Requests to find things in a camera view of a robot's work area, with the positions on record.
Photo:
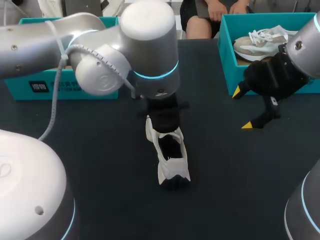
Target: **screw hole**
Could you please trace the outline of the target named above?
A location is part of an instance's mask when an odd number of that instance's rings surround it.
[[[35,213],[40,215],[40,216],[45,214],[44,209],[41,206],[36,206],[34,210],[35,210]]]
[[[294,45],[295,50],[299,51],[303,46],[302,41],[297,41]]]

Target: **shoe box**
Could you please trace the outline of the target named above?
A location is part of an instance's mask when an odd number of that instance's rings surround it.
[[[223,15],[218,39],[218,49],[226,85],[229,95],[233,95],[238,83],[244,80],[244,71],[250,64],[236,58],[232,42],[244,36],[249,36],[254,30],[270,29],[281,25],[289,31],[299,31],[314,17],[315,13],[249,13]],[[320,80],[312,79],[309,84],[302,87],[296,93],[310,94],[320,93]]]
[[[19,24],[42,23],[56,19],[58,18],[22,18]],[[100,19],[107,28],[118,25],[117,17],[100,17]],[[56,73],[56,68],[48,69],[23,77],[6,79],[5,84],[16,101],[51,100]],[[114,100],[118,98],[118,91],[106,96],[92,96],[84,92],[71,66],[62,70],[58,91],[59,100]]]

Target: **white cable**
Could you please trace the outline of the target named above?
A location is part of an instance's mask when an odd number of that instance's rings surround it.
[[[57,115],[57,100],[58,100],[58,89],[59,89],[59,82],[61,78],[61,73],[64,67],[67,65],[67,62],[61,58],[59,62],[58,69],[55,74],[54,79],[54,86],[53,86],[53,94],[52,94],[52,105],[51,105],[51,117],[50,122],[44,133],[39,137],[40,141],[43,141],[51,132],[52,128],[54,127],[55,121],[56,121],[56,115]]]
[[[54,79],[54,87],[53,87],[53,94],[52,94],[52,106],[51,106],[51,117],[50,117],[50,122],[44,133],[42,134],[41,137],[39,137],[40,141],[43,141],[51,132],[52,128],[54,127],[55,121],[56,121],[56,115],[57,115],[57,100],[58,100],[58,89],[59,89],[59,82],[61,78],[61,73],[63,71],[63,68],[67,65],[67,61],[63,56],[69,56],[72,52],[83,52],[86,54],[89,54],[96,59],[100,60],[103,62],[105,65],[107,65],[109,68],[113,69],[116,74],[118,74],[122,80],[124,85],[126,85],[130,90],[131,90],[131,95],[135,96],[136,95],[136,89],[131,85],[131,83],[104,57],[96,52],[95,50],[92,50],[88,47],[85,47],[83,45],[75,44],[69,46],[66,50],[64,55],[61,56],[61,60],[59,62],[58,69],[56,71],[55,79]]]

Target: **black cloth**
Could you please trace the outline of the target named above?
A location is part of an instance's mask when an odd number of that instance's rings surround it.
[[[177,96],[190,103],[180,116],[186,190],[158,186],[157,153],[137,117],[143,101],[125,89],[117,100],[58,101],[45,142],[65,166],[80,240],[287,240],[287,200],[320,157],[320,95],[294,95],[281,119],[243,130],[264,110],[262,98],[228,95],[215,39],[178,45]],[[3,81],[0,93],[0,128],[39,137],[51,102],[15,102]]]

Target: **shoe sole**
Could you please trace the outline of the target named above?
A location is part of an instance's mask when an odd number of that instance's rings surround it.
[[[180,174],[176,174],[173,178],[166,178],[166,176],[164,175],[164,172],[160,166],[160,163],[158,164],[158,180],[159,180],[159,185],[164,184],[164,182],[167,182],[165,185],[168,185],[168,183],[173,182],[172,184],[174,185],[175,182],[177,182],[177,178],[181,178],[186,180],[187,182],[191,182],[191,178],[190,178],[190,174],[189,174],[189,170],[187,170],[187,174],[186,177],[182,177]]]
[[[180,175],[176,175],[171,179],[165,179],[160,185],[165,190],[181,190],[190,186],[190,181]]]
[[[245,61],[248,61],[250,63],[252,63],[254,61],[261,61],[261,60],[268,58],[268,57],[273,57],[276,54],[276,53],[269,53],[269,54],[262,55],[262,56],[251,56],[251,55],[243,54],[243,53],[238,52],[236,50],[234,50],[234,52],[236,53],[236,55],[238,55],[239,57],[241,57],[242,59],[244,59]]]

